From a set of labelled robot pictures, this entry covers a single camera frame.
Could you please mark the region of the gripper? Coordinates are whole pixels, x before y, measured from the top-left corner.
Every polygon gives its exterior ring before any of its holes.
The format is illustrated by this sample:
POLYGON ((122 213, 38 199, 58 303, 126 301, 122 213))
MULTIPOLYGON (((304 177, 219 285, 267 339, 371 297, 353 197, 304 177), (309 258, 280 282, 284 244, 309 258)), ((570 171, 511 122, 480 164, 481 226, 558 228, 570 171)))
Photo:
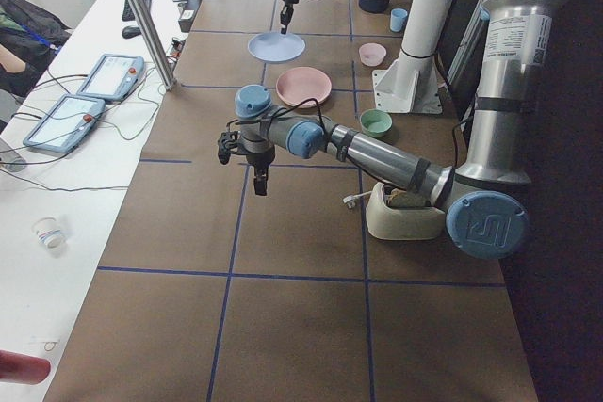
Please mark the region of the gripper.
POLYGON ((294 8, 293 6, 298 4, 300 0, 282 0, 284 2, 284 6, 280 12, 280 24, 281 30, 280 33, 285 35, 288 31, 288 27, 291 23, 294 8))
POLYGON ((275 147, 269 140, 251 140, 243 137, 240 140, 247 162, 255 168, 268 168, 275 158, 275 147))

